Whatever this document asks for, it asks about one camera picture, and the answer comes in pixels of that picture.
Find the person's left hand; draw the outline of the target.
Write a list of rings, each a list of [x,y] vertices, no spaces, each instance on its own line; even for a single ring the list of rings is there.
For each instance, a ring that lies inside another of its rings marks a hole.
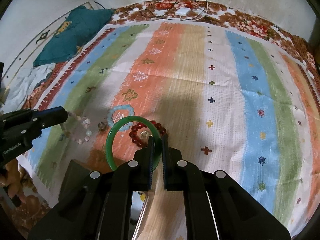
[[[21,184],[20,172],[17,159],[13,159],[5,165],[6,175],[1,175],[1,187],[7,187],[8,196],[17,196],[21,202],[25,203],[25,194]]]

